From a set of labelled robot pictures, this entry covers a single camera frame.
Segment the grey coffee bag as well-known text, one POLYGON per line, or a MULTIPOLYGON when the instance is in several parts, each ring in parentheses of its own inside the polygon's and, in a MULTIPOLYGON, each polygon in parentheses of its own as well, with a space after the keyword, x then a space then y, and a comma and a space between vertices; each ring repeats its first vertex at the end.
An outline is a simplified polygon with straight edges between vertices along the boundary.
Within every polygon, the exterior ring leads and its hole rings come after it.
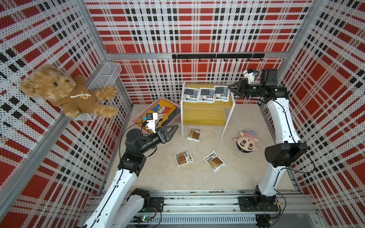
POLYGON ((198 102, 212 104, 215 102, 214 94, 215 94, 215 88, 201 87, 199 89, 198 102))
POLYGON ((215 85, 214 89, 215 101, 229 102, 230 90, 227 85, 215 85))
POLYGON ((182 94, 183 102, 197 103, 199 97, 198 88, 185 87, 182 94))

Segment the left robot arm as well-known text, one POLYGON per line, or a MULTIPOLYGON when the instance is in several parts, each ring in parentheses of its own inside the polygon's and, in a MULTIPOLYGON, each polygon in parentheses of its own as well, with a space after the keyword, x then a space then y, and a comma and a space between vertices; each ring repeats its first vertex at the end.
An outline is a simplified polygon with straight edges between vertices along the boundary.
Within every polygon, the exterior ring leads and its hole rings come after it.
POLYGON ((121 204, 144 167, 147 159, 144 153, 156 149, 160 143, 171 141, 178 128, 177 124, 160 127, 147 136, 139 128, 126 133, 126 150, 118 171, 101 202, 84 223, 84 228, 125 228, 138 212, 150 208, 149 191, 139 188, 130 194, 124 206, 121 204))

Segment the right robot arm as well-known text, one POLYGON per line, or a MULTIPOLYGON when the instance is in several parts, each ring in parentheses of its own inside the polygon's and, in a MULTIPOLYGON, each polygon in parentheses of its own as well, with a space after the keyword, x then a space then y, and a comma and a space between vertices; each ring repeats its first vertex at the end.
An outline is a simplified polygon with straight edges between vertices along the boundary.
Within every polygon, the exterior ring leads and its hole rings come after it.
POLYGON ((275 144, 265 149, 268 169, 252 196, 239 197, 242 212, 277 212, 277 187, 285 172, 308 149, 296 133, 290 114, 287 89, 278 85, 276 69, 264 69, 260 73, 252 69, 243 73, 239 82, 230 85, 231 92, 241 98, 258 97, 267 105, 274 128, 275 144))

